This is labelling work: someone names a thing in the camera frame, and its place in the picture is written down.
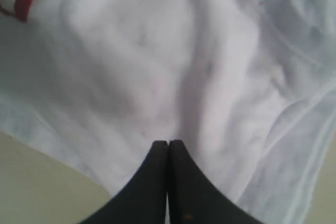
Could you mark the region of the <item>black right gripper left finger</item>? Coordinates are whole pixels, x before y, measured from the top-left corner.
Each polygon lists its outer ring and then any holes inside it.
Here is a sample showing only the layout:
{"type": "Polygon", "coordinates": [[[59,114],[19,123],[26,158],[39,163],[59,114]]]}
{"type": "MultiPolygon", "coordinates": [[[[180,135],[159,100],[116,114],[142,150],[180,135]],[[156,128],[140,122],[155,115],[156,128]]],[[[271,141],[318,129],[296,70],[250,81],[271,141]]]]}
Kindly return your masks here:
{"type": "Polygon", "coordinates": [[[86,224],[165,223],[168,143],[155,141],[130,181],[86,224]]]}

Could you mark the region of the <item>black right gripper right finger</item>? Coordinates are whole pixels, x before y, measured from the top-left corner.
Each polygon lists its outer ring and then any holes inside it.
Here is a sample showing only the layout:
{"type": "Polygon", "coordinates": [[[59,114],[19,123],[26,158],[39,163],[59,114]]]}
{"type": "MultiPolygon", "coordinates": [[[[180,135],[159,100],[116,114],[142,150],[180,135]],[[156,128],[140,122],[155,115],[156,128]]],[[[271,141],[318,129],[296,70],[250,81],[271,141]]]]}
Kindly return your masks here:
{"type": "Polygon", "coordinates": [[[208,180],[181,140],[169,143],[166,185],[170,223],[260,223],[208,180]]]}

